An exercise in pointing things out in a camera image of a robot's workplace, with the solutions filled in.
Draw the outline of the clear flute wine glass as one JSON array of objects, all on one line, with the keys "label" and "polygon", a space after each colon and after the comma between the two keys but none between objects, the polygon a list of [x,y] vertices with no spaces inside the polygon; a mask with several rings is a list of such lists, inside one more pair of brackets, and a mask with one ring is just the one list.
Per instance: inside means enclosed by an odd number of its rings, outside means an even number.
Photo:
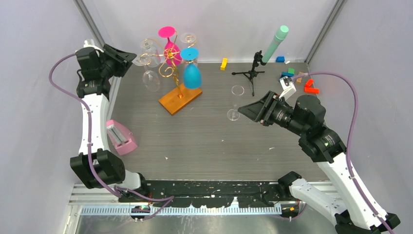
[{"label": "clear flute wine glass", "polygon": [[232,107],[227,112],[227,118],[231,121],[237,121],[241,114],[238,111],[240,106],[241,97],[244,94],[244,87],[240,85],[234,85],[231,88],[231,98],[232,98]]}]

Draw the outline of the clear round wine glass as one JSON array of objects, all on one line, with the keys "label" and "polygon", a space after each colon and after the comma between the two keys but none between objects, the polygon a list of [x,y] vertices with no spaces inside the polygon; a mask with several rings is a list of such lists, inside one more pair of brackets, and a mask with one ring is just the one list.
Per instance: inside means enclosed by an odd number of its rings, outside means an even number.
[{"label": "clear round wine glass", "polygon": [[142,75],[142,81],[144,86],[151,92],[157,92],[160,89],[160,80],[156,72],[149,69],[149,65],[152,64],[152,59],[149,55],[138,55],[134,60],[134,64],[137,66],[143,66],[145,69]]}]

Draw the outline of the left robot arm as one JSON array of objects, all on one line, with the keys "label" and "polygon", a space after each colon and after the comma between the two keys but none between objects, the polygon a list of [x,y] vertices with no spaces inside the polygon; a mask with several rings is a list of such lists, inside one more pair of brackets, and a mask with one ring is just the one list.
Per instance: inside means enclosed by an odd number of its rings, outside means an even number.
[{"label": "left robot arm", "polygon": [[109,83],[112,77],[122,77],[137,57],[108,44],[99,48],[88,41],[75,53],[80,69],[76,95],[82,106],[82,141],[78,155],[70,159],[70,167],[88,188],[115,185],[138,202],[149,197],[143,176],[125,169],[123,161],[110,151],[107,137],[107,117],[110,104]]}]

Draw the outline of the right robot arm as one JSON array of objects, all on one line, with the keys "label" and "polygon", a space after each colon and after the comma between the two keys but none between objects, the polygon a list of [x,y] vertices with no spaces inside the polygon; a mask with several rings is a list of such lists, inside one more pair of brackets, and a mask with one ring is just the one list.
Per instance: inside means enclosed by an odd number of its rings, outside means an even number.
[{"label": "right robot arm", "polygon": [[327,218],[339,234],[379,234],[391,232],[400,224],[398,216],[386,212],[357,181],[357,173],[346,159],[347,148],[325,125],[326,110],[317,97],[302,95],[292,107],[270,91],[238,111],[263,126],[277,124],[298,135],[302,151],[323,170],[339,195],[333,198],[325,194],[292,171],[278,180],[282,199],[303,201]]}]

